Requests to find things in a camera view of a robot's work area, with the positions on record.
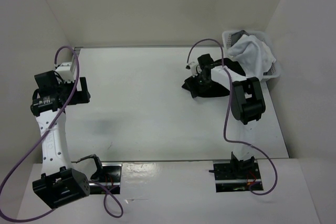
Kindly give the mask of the black skirt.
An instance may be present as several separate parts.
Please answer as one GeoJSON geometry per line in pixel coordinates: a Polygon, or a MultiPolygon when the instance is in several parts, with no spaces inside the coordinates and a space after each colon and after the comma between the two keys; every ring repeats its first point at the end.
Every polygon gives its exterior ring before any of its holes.
{"type": "MultiPolygon", "coordinates": [[[[213,60],[210,54],[204,54],[198,57],[198,64],[200,65],[201,70],[209,69],[212,70],[214,67],[221,66],[222,62],[220,59],[213,60]]],[[[200,89],[198,83],[198,75],[195,77],[188,77],[184,80],[182,88],[191,93],[192,98],[201,97],[201,98],[217,98],[225,97],[229,95],[229,90],[219,83],[212,80],[211,87],[209,89],[200,89]]]]}

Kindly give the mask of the white skirt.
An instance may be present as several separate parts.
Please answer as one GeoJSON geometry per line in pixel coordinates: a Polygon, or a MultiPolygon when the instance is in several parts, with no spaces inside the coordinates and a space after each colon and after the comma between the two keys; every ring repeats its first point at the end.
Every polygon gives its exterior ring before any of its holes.
{"type": "Polygon", "coordinates": [[[242,35],[227,53],[240,64],[246,77],[257,77],[260,81],[276,62],[270,47],[254,35],[242,35]]]}

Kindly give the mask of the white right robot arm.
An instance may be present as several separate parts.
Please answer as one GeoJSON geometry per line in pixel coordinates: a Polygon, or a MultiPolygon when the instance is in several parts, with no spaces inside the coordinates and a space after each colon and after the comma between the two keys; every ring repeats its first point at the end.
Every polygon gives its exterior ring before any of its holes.
{"type": "Polygon", "coordinates": [[[225,174],[243,178],[253,172],[255,127],[266,110],[260,81],[249,77],[237,61],[214,60],[210,54],[198,57],[196,65],[197,95],[228,96],[223,137],[235,145],[225,174]]]}

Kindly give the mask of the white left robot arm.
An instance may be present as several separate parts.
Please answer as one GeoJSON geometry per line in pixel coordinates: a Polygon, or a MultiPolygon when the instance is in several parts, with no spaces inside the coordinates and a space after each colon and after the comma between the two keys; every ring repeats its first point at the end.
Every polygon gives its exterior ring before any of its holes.
{"type": "Polygon", "coordinates": [[[32,183],[34,193],[51,209],[56,209],[90,194],[88,179],[98,182],[104,177],[104,168],[90,164],[86,174],[74,169],[66,140],[66,113],[64,104],[89,103],[90,94],[84,77],[79,79],[81,90],[74,81],[66,81],[56,71],[34,76],[38,88],[32,96],[30,110],[38,123],[43,167],[41,178],[32,183]]]}

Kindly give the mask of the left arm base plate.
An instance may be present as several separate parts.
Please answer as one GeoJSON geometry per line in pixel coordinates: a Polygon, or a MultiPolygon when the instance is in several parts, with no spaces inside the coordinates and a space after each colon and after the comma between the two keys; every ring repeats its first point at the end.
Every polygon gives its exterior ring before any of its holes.
{"type": "Polygon", "coordinates": [[[102,169],[96,170],[90,176],[90,194],[100,195],[106,192],[96,185],[94,182],[99,182],[112,194],[118,195],[120,193],[122,164],[121,163],[102,163],[102,169]]]}

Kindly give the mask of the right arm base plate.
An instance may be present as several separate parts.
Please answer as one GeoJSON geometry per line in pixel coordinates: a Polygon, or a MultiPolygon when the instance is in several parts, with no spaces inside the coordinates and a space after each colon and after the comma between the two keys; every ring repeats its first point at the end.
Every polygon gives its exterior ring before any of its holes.
{"type": "Polygon", "coordinates": [[[249,191],[263,191],[263,185],[259,166],[256,161],[245,165],[243,169],[236,171],[228,160],[213,161],[213,168],[209,173],[214,175],[217,193],[249,191]]]}

